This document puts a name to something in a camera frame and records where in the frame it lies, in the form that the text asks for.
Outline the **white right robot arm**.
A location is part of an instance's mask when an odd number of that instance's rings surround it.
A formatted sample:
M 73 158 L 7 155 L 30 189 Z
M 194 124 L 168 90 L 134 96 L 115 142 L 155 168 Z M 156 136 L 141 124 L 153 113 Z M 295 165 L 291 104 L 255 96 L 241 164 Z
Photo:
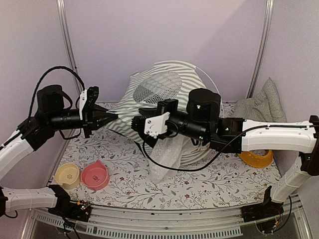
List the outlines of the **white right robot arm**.
M 158 102 L 156 108 L 139 109 L 131 127 L 145 145 L 158 139 L 187 136 L 194 145 L 208 145 L 217 154 L 254 150 L 297 151 L 294 165 L 264 193 L 258 213 L 268 217 L 307 179 L 319 173 L 319 119 L 297 123 L 260 122 L 219 116 L 221 96 L 208 89 L 190 91 L 186 112 L 177 109 L 178 100 Z

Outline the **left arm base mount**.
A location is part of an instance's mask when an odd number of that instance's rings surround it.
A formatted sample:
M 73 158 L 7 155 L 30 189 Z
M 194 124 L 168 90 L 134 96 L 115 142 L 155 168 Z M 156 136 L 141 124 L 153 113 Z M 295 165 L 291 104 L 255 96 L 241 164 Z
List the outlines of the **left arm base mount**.
M 72 202 L 66 192 L 55 193 L 57 198 L 53 208 L 48 208 L 48 212 L 60 216 L 63 219 L 72 219 L 81 222 L 88 222 L 91 215 L 91 203 L 89 201 Z

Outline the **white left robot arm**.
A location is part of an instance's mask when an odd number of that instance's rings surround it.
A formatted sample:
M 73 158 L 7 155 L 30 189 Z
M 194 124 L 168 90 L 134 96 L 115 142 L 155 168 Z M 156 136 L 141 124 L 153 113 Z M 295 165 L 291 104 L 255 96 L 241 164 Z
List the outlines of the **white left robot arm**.
M 78 108 L 65 107 L 64 101 L 73 104 L 61 85 L 49 85 L 36 93 L 37 111 L 24 120 L 10 138 L 0 146 L 0 176 L 3 178 L 22 159 L 41 148 L 55 133 L 63 130 L 81 129 L 89 138 L 92 131 L 116 120 L 117 114 L 96 104 L 97 86 L 84 89 L 76 104 Z M 39 189 L 0 189 L 0 214 L 48 208 L 50 213 L 61 217 L 74 216 L 86 209 L 72 203 L 68 193 L 59 185 Z

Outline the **green striped pet tent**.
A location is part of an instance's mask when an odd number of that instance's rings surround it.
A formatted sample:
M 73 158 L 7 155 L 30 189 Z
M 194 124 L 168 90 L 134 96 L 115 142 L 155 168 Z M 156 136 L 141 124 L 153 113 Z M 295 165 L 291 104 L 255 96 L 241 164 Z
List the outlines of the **green striped pet tent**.
M 194 65 L 158 62 L 130 77 L 111 110 L 117 119 L 106 127 L 140 146 L 151 181 L 160 183 L 211 152 L 220 104 L 220 95 L 206 88 Z

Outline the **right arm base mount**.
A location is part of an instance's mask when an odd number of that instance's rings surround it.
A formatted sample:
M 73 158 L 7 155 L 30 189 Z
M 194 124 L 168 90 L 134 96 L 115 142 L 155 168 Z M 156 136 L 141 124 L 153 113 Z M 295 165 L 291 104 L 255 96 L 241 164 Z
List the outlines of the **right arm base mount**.
M 273 217 L 284 212 L 283 203 L 258 203 L 240 208 L 244 222 L 251 222 Z

